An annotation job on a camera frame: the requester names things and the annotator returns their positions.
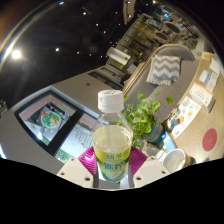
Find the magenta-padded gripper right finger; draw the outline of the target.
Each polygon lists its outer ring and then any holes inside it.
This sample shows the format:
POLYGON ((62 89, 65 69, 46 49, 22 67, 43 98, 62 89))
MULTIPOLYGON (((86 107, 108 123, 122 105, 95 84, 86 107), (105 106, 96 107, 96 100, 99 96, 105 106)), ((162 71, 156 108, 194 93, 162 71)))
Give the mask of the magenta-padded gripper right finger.
POLYGON ((131 148, 129 164, 134 188, 143 187, 170 174, 159 160, 147 157, 135 147, 131 148))

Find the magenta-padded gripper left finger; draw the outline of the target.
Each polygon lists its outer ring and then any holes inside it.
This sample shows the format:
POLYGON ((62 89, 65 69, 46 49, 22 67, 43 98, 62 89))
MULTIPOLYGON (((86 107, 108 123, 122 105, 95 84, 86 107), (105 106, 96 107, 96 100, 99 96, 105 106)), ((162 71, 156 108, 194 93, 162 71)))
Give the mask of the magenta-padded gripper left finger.
POLYGON ((84 188, 98 185, 98 168, 94 149, 90 147, 78 158, 70 158, 57 175, 84 188))

